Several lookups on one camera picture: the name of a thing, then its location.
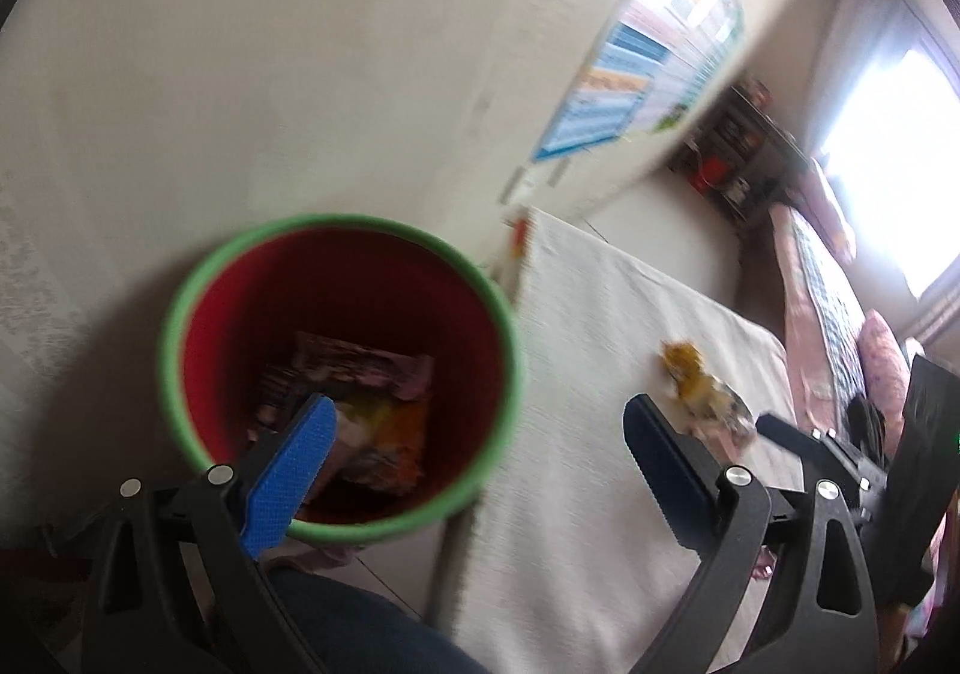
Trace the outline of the silver foil wrapper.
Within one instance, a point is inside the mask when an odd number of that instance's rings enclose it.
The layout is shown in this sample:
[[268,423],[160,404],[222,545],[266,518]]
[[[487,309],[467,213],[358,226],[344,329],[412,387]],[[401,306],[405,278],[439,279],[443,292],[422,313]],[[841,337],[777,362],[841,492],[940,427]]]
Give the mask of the silver foil wrapper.
[[752,442],[757,435],[755,415],[745,401],[727,383],[716,378],[708,383],[700,417],[713,426],[726,429],[737,445]]

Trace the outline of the orange snack bag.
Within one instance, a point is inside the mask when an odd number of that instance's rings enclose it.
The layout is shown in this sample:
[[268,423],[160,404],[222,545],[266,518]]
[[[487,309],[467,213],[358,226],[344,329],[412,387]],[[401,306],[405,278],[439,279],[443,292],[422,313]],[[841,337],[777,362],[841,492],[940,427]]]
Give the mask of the orange snack bag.
[[335,404],[337,438],[325,466],[332,479],[407,495],[423,476],[427,399],[353,398]]

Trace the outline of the yellow wrapper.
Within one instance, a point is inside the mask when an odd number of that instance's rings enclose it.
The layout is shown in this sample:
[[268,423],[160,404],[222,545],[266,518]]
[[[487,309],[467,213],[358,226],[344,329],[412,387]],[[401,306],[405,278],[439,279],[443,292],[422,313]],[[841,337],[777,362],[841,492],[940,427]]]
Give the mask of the yellow wrapper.
[[661,362],[683,404],[699,406],[716,391],[716,378],[706,371],[703,354],[693,342],[664,342]]

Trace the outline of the pink foil wrapper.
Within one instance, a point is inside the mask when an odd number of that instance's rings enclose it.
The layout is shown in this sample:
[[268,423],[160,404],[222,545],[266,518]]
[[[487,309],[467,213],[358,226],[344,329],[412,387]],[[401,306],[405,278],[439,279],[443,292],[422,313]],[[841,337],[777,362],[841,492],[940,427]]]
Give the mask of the pink foil wrapper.
[[776,554],[768,546],[763,546],[758,552],[754,568],[752,568],[752,578],[760,582],[768,582],[773,578],[776,568]]

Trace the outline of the green rimmed red trash bin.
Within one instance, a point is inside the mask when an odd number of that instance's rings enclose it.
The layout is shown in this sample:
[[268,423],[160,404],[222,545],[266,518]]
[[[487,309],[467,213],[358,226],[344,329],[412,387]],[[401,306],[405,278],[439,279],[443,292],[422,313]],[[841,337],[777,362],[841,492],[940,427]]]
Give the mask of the green rimmed red trash bin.
[[290,531],[368,544],[444,520],[500,463],[523,357],[500,287],[459,250],[369,215],[300,215],[210,253],[172,298],[158,348],[172,437],[195,469],[234,463],[311,394],[427,399],[407,495],[319,472]]

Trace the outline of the pink floral pillow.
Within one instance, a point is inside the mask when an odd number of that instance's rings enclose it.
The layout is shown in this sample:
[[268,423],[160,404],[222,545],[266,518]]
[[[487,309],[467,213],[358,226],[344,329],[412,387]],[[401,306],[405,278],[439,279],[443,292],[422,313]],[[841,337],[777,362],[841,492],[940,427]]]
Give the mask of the pink floral pillow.
[[884,316],[869,310],[857,336],[867,398],[884,417],[884,453],[893,458],[905,428],[910,369]]

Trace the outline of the white towel mat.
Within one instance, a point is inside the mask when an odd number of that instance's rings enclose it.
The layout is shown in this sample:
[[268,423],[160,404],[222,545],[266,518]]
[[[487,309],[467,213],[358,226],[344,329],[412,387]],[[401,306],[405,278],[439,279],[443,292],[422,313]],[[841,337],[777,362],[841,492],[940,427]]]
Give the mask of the white towel mat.
[[625,672],[698,565],[626,446],[626,403],[647,394],[680,422],[659,355],[688,341],[752,411],[789,417],[786,354],[765,328],[542,211],[527,216],[514,321],[523,405],[444,625],[493,672]]

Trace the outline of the bed with plaid blanket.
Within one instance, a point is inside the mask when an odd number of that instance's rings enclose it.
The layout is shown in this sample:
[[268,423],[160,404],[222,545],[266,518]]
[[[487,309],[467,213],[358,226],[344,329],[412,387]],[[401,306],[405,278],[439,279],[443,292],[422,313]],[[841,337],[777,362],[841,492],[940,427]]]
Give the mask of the bed with plaid blanket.
[[866,313],[848,279],[857,251],[853,227],[817,162],[789,181],[770,220],[797,423],[844,435],[848,404],[866,389],[857,350]]

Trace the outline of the red container on shelf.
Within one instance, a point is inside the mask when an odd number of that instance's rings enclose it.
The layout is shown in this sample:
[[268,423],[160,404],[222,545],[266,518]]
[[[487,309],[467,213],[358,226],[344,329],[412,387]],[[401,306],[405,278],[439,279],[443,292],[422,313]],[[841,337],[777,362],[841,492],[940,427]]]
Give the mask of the red container on shelf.
[[700,194],[722,190],[726,186],[729,176],[734,172],[731,162],[719,155],[709,154],[706,157],[697,155],[693,162],[693,170],[688,177],[688,183],[693,190]]

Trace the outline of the black metal shelf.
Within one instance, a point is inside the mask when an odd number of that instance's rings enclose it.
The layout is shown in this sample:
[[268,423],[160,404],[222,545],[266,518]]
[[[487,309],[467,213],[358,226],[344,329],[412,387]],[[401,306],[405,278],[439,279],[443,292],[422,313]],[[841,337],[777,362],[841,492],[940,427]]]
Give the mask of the black metal shelf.
[[786,197],[811,159],[796,140],[755,107],[740,87],[729,87],[667,162],[688,183],[697,155],[719,155],[734,172],[722,190],[701,196],[737,230],[761,224],[771,204]]

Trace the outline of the white wall switch plate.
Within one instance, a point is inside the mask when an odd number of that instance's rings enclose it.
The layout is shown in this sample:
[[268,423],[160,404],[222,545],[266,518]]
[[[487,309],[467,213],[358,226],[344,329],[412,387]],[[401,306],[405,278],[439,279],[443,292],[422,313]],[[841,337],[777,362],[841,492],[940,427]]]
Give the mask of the white wall switch plate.
[[506,181],[505,188],[501,191],[500,197],[498,197],[498,204],[500,204],[500,206],[509,206],[509,204],[514,203],[516,194],[524,190],[526,176],[526,167],[517,167],[517,169],[512,172],[508,181]]

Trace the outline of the blue pinyin wall poster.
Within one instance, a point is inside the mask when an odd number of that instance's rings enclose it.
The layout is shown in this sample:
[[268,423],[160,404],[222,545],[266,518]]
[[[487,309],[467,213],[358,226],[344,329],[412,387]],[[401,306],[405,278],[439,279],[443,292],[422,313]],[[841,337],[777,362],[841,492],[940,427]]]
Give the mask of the blue pinyin wall poster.
[[628,9],[574,78],[535,147],[535,164],[615,141],[647,125],[669,94],[680,30],[649,11]]

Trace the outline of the green bordered wall poster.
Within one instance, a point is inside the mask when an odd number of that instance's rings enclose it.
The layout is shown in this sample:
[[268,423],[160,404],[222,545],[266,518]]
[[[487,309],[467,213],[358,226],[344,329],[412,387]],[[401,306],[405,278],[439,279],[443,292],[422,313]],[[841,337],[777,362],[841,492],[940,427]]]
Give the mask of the green bordered wall poster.
[[652,134],[672,130],[690,113],[743,32],[742,0],[651,0],[667,25],[669,56],[644,108]]

